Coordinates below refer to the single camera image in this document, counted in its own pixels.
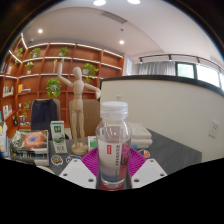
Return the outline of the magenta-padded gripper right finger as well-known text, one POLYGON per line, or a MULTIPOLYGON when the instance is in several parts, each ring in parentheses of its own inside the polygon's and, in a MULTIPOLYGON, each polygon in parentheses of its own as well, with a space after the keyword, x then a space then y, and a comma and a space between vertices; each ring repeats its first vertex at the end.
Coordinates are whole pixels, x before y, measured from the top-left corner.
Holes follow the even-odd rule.
POLYGON ((155 159, 146 159, 135 149, 130 150, 128 174, 132 189, 141 188, 166 176, 155 159))

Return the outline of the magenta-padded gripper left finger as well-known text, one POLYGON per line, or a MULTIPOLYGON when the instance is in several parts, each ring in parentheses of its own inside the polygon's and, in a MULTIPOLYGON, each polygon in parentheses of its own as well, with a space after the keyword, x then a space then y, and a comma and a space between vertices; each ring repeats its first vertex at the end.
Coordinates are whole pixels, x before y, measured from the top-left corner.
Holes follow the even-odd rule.
POLYGON ((81 187, 95 189, 99 172, 97 153, 94 148, 81 159, 72 159, 60 177, 81 187))

